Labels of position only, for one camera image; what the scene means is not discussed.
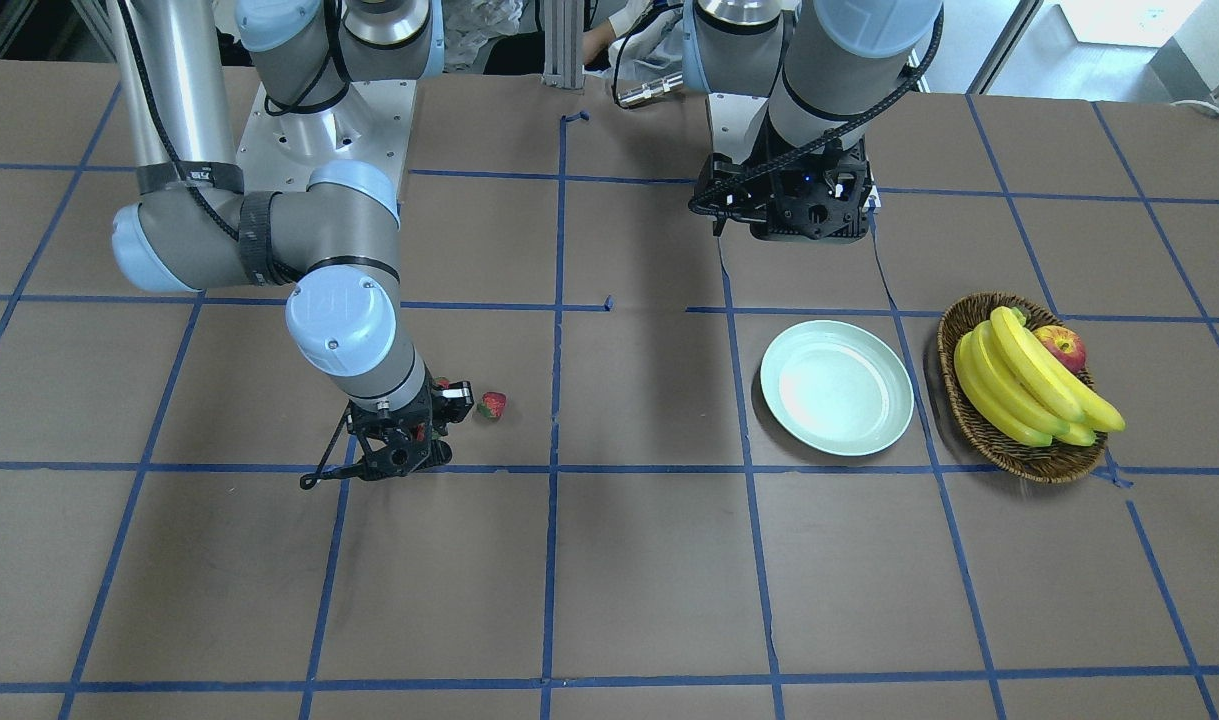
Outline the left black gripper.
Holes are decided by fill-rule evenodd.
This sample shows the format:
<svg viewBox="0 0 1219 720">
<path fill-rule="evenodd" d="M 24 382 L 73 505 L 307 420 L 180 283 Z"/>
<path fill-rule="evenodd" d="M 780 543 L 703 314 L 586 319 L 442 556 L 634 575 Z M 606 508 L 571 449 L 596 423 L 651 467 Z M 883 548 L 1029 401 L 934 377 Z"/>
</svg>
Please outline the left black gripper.
<svg viewBox="0 0 1219 720">
<path fill-rule="evenodd" d="M 759 135 L 742 163 L 734 163 L 725 154 L 709 155 L 692 191 L 691 210 L 714 217 L 717 234 L 729 221 L 748 224 L 757 240 L 856 242 L 865 238 L 869 229 L 865 206 L 874 182 L 862 140 L 851 149 L 842 149 L 833 140 L 820 152 L 789 161 L 779 171 L 748 179 L 713 197 L 702 197 L 719 182 L 789 150 L 791 146 L 781 136 Z"/>
</svg>

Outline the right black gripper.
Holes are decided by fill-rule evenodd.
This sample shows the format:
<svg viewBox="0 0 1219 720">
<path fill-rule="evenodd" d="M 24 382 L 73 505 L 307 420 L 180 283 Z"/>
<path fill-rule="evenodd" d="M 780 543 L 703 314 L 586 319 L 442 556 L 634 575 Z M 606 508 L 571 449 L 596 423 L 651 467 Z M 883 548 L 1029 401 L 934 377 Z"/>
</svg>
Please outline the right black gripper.
<svg viewBox="0 0 1219 720">
<path fill-rule="evenodd" d="M 445 441 L 449 425 L 463 422 L 475 407 L 471 383 L 446 383 L 425 376 L 410 404 L 391 411 L 347 404 L 347 432 L 357 439 L 360 459 L 347 467 L 347 478 L 382 480 L 449 465 L 452 447 Z"/>
</svg>

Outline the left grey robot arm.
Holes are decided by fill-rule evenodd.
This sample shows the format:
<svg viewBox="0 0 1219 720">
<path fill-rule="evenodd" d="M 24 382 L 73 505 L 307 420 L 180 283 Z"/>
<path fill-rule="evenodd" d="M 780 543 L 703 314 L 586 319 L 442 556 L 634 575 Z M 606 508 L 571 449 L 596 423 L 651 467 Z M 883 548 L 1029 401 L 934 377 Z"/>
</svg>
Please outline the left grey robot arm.
<svg viewBox="0 0 1219 720">
<path fill-rule="evenodd" d="M 714 152 L 688 210 L 714 234 L 855 242 L 875 186 L 868 125 L 923 78 L 946 22 L 942 1 L 688 1 L 683 79 L 763 99 L 742 158 Z"/>
</svg>

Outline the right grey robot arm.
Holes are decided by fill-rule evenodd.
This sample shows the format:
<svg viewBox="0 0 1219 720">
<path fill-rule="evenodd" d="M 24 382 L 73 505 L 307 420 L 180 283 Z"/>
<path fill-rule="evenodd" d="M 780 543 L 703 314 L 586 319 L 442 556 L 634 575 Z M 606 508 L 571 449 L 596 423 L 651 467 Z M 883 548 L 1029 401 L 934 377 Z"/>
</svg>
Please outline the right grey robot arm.
<svg viewBox="0 0 1219 720">
<path fill-rule="evenodd" d="M 469 383 L 432 375 L 399 319 L 397 186 L 375 167 L 377 123 L 356 90 L 442 68 L 436 1 L 239 1 L 234 19 L 299 190 L 247 190 L 226 123 L 219 29 L 208 1 L 111 1 L 134 132 L 139 197 L 111 247 L 139 290 L 293 288 L 286 326 L 308 364 L 347 395 L 336 432 L 358 461 L 322 479 L 407 478 L 452 461 L 449 425 Z"/>
</svg>

